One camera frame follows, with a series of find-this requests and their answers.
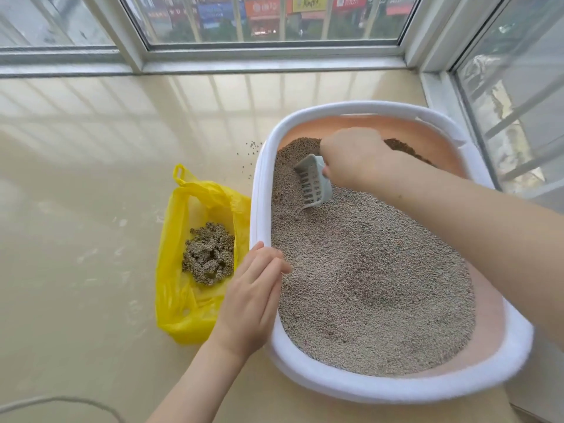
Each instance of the hand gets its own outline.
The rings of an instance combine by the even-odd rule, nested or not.
[[[266,343],[272,332],[282,274],[291,271],[282,251],[258,242],[229,282],[208,341],[247,360]]]
[[[356,191],[367,191],[386,160],[398,153],[368,127],[338,130],[321,140],[320,151],[325,161],[323,175],[339,187]]]

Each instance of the white litter box rim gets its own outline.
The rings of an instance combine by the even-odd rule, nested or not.
[[[272,177],[282,138],[311,120],[347,114],[379,114],[424,122],[447,138],[461,156],[469,178],[494,188],[484,161],[466,134],[448,117],[431,109],[385,101],[348,101],[306,108],[282,120],[258,156],[251,200],[250,246],[271,245]],[[421,378],[371,377],[339,370],[303,353],[276,316],[267,351],[276,366],[296,383],[327,395],[364,403],[425,403],[468,395],[501,384],[517,373],[532,347],[532,325],[504,299],[505,336],[497,352],[462,370]]]

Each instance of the cable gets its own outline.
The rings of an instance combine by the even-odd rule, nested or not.
[[[87,398],[80,398],[80,397],[67,397],[64,395],[56,396],[56,397],[35,397],[29,399],[23,399],[21,401],[14,401],[8,404],[0,405],[0,414],[9,413],[10,411],[15,411],[17,409],[31,407],[32,405],[39,405],[45,404],[47,402],[74,402],[74,403],[81,403],[81,404],[88,404],[92,405],[96,408],[103,409],[104,411],[109,412],[112,416],[116,418],[119,423],[125,423],[125,419],[112,407],[108,405],[104,405],[101,402],[95,401],[93,399]]]

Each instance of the litter box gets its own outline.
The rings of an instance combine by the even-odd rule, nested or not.
[[[436,167],[493,188],[488,170],[469,136],[452,120],[428,108],[383,101],[314,106],[287,116],[258,156],[251,201],[250,245],[271,245],[272,176],[276,153],[302,136],[323,138],[345,127],[372,127],[384,139],[410,145]],[[267,350],[296,383],[321,393],[364,403],[424,403],[468,395],[512,377],[531,350],[533,327],[471,265],[476,327],[468,345],[449,362],[401,377],[371,377],[318,362],[292,343],[279,315]]]

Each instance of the left hand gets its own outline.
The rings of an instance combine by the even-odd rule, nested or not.
[[[229,282],[208,342],[247,360],[272,332],[282,274],[291,271],[282,251],[258,242]]]

